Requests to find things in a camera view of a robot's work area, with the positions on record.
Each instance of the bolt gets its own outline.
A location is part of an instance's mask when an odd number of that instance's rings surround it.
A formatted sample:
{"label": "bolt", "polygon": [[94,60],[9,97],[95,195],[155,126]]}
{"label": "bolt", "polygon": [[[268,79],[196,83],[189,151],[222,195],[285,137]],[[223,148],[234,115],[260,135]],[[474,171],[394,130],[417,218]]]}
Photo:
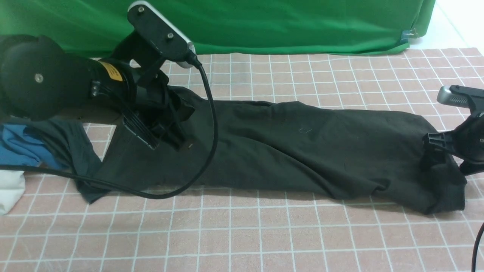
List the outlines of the bolt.
{"label": "bolt", "polygon": [[37,83],[42,83],[44,81],[44,76],[42,74],[35,74],[34,79]]}
{"label": "bolt", "polygon": [[99,87],[98,86],[93,86],[91,88],[91,94],[92,94],[92,96],[97,96],[99,94]]}

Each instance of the dark gray cloth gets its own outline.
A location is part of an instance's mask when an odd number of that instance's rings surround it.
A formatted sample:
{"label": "dark gray cloth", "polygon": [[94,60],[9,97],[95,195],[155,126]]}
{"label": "dark gray cloth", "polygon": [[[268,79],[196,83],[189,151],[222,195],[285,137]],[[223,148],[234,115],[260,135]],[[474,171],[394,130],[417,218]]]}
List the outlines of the dark gray cloth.
{"label": "dark gray cloth", "polygon": [[[118,127],[96,178],[145,190],[182,186],[195,175],[212,143],[210,108],[188,89],[171,90],[196,109],[183,122],[197,139],[194,147],[177,153],[162,144],[152,151]],[[216,101],[216,109],[219,147],[198,184],[333,199],[378,196],[424,214],[464,209],[467,181],[451,156],[445,165],[419,169],[422,137],[436,132],[422,116],[299,102]]]}
{"label": "dark gray cloth", "polygon": [[[30,122],[17,119],[14,123],[27,125],[40,137],[57,161],[68,166],[72,173],[92,177],[101,167],[101,160],[94,152],[81,122],[64,120]],[[88,203],[95,202],[109,192],[109,190],[92,187],[83,181],[76,181],[76,187]]]}

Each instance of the black cable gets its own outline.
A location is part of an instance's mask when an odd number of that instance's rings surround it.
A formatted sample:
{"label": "black cable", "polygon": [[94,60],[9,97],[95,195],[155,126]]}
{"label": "black cable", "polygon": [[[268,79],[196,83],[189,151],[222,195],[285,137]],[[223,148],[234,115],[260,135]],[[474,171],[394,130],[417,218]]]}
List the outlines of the black cable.
{"label": "black cable", "polygon": [[205,69],[203,69],[202,64],[198,61],[197,56],[195,54],[192,53],[190,55],[190,59],[188,60],[188,62],[194,65],[195,68],[197,68],[200,71],[200,75],[202,77],[203,86],[205,87],[205,92],[207,94],[207,99],[210,105],[210,111],[212,112],[213,142],[212,142],[212,148],[207,157],[207,160],[205,161],[200,171],[187,184],[180,187],[179,189],[167,194],[156,195],[156,194],[149,194],[149,193],[133,190],[129,187],[114,184],[108,181],[98,180],[98,179],[94,179],[86,176],[80,176],[72,173],[62,172],[59,170],[49,169],[49,168],[42,168],[42,167],[36,167],[36,166],[0,165],[0,170],[26,171],[26,172],[36,172],[36,173],[55,175],[55,176],[69,178],[77,181],[84,181],[84,182],[89,182],[97,185],[102,185],[104,187],[108,187],[115,191],[120,191],[123,193],[140,196],[148,199],[166,199],[166,198],[170,198],[181,194],[183,191],[190,188],[200,178],[200,176],[207,170],[207,168],[209,167],[210,163],[213,160],[213,157],[215,156],[215,151],[217,150],[217,144],[218,144],[218,121],[217,121],[217,115],[215,111],[215,103],[213,101],[212,92],[210,90],[210,84],[207,78],[207,74],[205,73]]}
{"label": "black cable", "polygon": [[477,233],[476,242],[474,242],[474,249],[472,250],[472,263],[471,263],[471,266],[470,266],[471,267],[470,272],[476,272],[477,253],[479,252],[479,243],[481,242],[483,232],[484,232],[484,223],[482,224],[481,228],[479,229],[479,232]]}

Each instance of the yellow label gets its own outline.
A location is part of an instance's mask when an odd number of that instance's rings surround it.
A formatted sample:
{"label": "yellow label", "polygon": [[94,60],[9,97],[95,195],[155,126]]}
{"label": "yellow label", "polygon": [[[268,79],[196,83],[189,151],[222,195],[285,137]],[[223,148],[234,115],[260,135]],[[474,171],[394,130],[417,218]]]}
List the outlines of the yellow label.
{"label": "yellow label", "polygon": [[112,65],[106,62],[100,61],[100,63],[106,68],[107,74],[113,80],[122,81],[121,73]]}

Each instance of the green backdrop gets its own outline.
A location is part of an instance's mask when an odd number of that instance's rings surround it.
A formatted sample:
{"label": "green backdrop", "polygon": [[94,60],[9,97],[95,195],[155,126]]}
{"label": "green backdrop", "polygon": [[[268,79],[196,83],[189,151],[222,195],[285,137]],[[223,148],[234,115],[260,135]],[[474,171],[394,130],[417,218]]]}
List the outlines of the green backdrop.
{"label": "green backdrop", "polygon": [[[132,31],[134,0],[0,0],[0,34],[47,35],[101,57]],[[199,54],[375,54],[425,35],[435,0],[151,0]]]}

